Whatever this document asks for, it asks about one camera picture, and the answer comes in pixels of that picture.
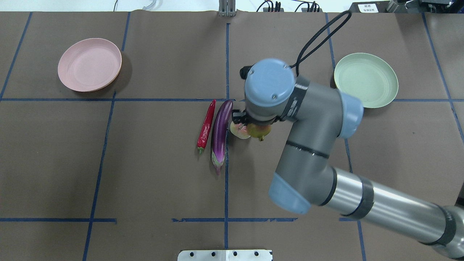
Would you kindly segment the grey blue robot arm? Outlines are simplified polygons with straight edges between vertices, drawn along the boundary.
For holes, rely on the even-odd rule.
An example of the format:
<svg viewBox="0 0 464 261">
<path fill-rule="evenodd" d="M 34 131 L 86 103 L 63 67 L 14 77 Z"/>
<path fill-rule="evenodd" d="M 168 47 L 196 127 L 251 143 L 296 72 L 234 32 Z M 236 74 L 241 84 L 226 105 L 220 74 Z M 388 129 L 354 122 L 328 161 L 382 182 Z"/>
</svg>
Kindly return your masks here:
<svg viewBox="0 0 464 261">
<path fill-rule="evenodd" d="M 273 203 L 296 214 L 306 214 L 312 205 L 326 206 L 463 260 L 461 207 L 429 203 L 329 165 L 336 139 L 355 133 L 364 107 L 354 96 L 295 76 L 292 68 L 266 58 L 240 69 L 245 109 L 232 116 L 248 131 L 252 124 L 292 122 L 269 188 Z"/>
</svg>

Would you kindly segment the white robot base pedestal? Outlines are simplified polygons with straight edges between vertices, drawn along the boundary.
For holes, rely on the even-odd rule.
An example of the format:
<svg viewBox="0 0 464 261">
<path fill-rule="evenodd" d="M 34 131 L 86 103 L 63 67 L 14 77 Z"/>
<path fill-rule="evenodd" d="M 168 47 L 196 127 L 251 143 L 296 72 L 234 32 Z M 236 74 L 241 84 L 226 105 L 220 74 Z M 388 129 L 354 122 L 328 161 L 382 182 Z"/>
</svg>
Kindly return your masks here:
<svg viewBox="0 0 464 261">
<path fill-rule="evenodd" d="M 273 261 L 273 253 L 266 249 L 183 250 L 178 261 Z"/>
</svg>

